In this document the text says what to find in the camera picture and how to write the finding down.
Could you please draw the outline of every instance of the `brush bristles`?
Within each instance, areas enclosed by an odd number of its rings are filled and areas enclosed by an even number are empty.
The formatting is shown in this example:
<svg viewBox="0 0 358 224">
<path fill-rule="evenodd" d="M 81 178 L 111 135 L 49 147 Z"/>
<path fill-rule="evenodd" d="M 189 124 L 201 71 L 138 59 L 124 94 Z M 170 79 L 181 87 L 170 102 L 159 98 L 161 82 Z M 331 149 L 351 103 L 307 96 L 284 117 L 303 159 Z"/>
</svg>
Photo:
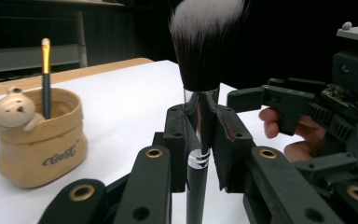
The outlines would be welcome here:
<svg viewBox="0 0 358 224">
<path fill-rule="evenodd" d="M 170 32 L 186 90 L 219 87 L 243 10 L 243 0 L 184 0 L 178 5 Z"/>
</svg>

